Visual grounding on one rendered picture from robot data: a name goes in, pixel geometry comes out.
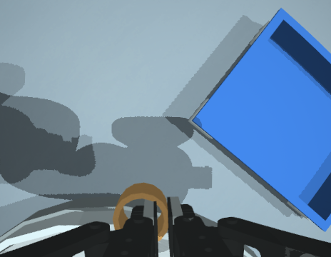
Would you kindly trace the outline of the blue open crate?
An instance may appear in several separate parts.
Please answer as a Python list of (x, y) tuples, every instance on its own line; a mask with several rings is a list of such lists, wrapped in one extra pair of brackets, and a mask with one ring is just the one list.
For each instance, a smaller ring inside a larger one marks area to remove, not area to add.
[(282, 8), (269, 21), (188, 121), (326, 232), (331, 53)]

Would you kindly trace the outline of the bronze bushing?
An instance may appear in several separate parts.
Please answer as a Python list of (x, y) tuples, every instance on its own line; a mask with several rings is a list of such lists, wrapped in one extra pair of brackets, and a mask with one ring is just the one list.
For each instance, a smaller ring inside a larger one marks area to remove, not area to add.
[(161, 210), (161, 215), (158, 217), (158, 241), (160, 241), (168, 231), (168, 205), (163, 192), (149, 183), (135, 183), (122, 193), (113, 215), (114, 229), (118, 230), (123, 228), (128, 219), (124, 213), (123, 207), (128, 202), (141, 198), (156, 201)]

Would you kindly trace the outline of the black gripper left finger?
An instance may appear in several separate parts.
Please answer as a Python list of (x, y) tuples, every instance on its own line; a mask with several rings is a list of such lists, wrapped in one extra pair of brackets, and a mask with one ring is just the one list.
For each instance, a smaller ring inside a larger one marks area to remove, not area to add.
[(82, 251), (85, 257), (158, 257), (156, 201), (135, 206), (123, 229), (110, 231), (108, 223), (94, 221), (0, 257), (73, 257)]

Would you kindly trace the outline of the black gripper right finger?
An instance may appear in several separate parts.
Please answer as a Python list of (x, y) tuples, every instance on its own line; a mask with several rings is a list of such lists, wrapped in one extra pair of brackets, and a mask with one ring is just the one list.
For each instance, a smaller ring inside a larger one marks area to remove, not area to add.
[(236, 217), (219, 219), (218, 227), (205, 226), (178, 196), (167, 202), (170, 257), (243, 257), (244, 244), (261, 257), (331, 257), (331, 243)]

